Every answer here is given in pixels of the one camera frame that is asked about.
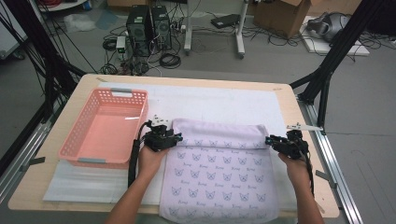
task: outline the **aluminum frame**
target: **aluminum frame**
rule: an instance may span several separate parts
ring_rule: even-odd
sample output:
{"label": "aluminum frame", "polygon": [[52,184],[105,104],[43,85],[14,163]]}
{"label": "aluminum frame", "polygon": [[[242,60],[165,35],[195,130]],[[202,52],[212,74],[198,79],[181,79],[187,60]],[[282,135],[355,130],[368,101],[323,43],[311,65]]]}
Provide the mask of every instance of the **aluminum frame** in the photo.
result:
{"label": "aluminum frame", "polygon": [[[59,102],[65,102],[65,99],[62,97],[58,99]],[[35,127],[35,130],[32,131],[32,134],[25,142],[20,152],[0,177],[0,203],[8,196],[12,187],[25,172],[22,168],[29,167],[30,160],[35,157],[35,154],[49,135],[53,124],[59,116],[58,113],[63,109],[59,102],[56,102],[53,107],[53,111],[56,112],[46,119],[46,122],[41,122]]]}
{"label": "aluminum frame", "polygon": [[[301,108],[305,109],[311,125],[317,124],[318,112],[315,106],[307,105],[301,101],[299,101],[299,105]],[[340,203],[343,205],[347,220],[350,224],[362,224],[361,214],[352,198],[347,182],[344,179],[344,175],[332,151],[329,138],[322,131],[313,131],[312,133],[315,135],[318,142],[320,156],[326,163],[325,166],[329,171],[329,176],[335,184],[334,190],[337,193]]]}

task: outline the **printed fabric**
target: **printed fabric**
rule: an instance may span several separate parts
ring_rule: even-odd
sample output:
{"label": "printed fabric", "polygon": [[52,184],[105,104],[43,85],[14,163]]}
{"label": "printed fabric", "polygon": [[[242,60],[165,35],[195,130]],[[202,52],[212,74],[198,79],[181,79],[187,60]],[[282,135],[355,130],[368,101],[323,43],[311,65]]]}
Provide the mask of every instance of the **printed fabric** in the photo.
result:
{"label": "printed fabric", "polygon": [[176,223],[263,223],[278,216],[263,125],[175,119],[160,216]]}

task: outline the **table surface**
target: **table surface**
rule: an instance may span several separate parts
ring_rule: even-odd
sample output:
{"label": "table surface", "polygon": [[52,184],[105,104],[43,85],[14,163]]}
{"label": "table surface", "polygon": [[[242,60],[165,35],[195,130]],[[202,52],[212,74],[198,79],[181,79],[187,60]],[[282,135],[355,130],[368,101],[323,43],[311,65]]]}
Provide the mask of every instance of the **table surface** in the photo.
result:
{"label": "table surface", "polygon": [[[279,102],[283,120],[286,124],[299,122],[305,124],[302,112],[296,101],[291,87],[287,84],[222,81],[205,79],[166,78],[166,77],[123,77],[108,75],[86,75],[78,83],[69,102],[60,117],[52,127],[43,146],[36,157],[46,157],[46,161],[30,166],[21,183],[8,202],[8,207],[13,210],[36,211],[90,211],[109,212],[113,203],[66,203],[44,202],[42,199],[47,191],[50,181],[58,164],[58,151],[72,129],[74,120],[84,106],[92,89],[101,82],[120,82],[166,86],[228,88],[254,91],[273,91]],[[308,132],[303,132],[304,140],[309,146],[314,146]],[[315,170],[323,172],[318,153],[311,148],[311,161]],[[314,176],[315,197],[319,210],[324,217],[338,217],[339,210],[332,194],[328,181]],[[139,213],[158,214],[158,205],[141,205]],[[296,217],[296,211],[280,211],[281,217]]]}

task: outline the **pink plastic basket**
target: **pink plastic basket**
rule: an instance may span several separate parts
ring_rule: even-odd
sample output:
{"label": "pink plastic basket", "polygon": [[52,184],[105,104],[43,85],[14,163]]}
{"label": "pink plastic basket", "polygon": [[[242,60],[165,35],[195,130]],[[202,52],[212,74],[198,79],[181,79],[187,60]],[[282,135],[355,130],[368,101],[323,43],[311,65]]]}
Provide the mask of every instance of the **pink plastic basket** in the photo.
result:
{"label": "pink plastic basket", "polygon": [[149,110],[148,93],[96,88],[59,151],[77,166],[127,169],[132,144]]}

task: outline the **human hand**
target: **human hand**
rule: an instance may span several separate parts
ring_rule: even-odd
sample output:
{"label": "human hand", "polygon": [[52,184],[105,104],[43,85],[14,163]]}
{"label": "human hand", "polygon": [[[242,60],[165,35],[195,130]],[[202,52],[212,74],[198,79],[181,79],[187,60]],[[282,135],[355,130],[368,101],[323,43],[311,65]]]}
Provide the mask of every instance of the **human hand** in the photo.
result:
{"label": "human hand", "polygon": [[137,178],[146,178],[150,181],[155,174],[157,174],[161,161],[168,151],[169,148],[154,152],[149,147],[143,146],[139,152],[139,171],[137,173]]}
{"label": "human hand", "polygon": [[306,170],[305,161],[292,160],[283,153],[278,153],[278,157],[286,163],[288,176],[295,189],[310,189],[309,174]]}

